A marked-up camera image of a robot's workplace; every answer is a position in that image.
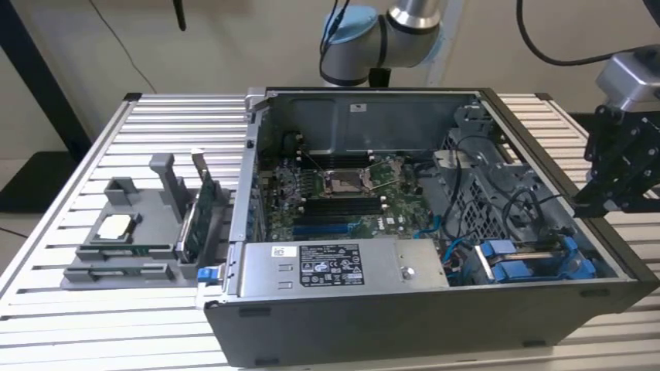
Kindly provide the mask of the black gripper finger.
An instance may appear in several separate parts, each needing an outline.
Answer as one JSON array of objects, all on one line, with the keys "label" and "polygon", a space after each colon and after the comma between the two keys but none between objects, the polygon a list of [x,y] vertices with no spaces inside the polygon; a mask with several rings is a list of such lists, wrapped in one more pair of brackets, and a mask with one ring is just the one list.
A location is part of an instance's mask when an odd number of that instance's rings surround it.
[{"label": "black gripper finger", "polygon": [[625,186],[619,196],[619,205],[624,213],[657,213],[659,199],[651,199],[645,193],[659,184],[659,154],[641,154],[631,160],[631,169],[625,173]]},{"label": "black gripper finger", "polygon": [[620,172],[621,119],[621,111],[601,104],[592,115],[579,120],[588,132],[584,159],[591,163],[591,170],[587,185],[573,196],[575,216],[604,216],[619,209],[615,182]]}]

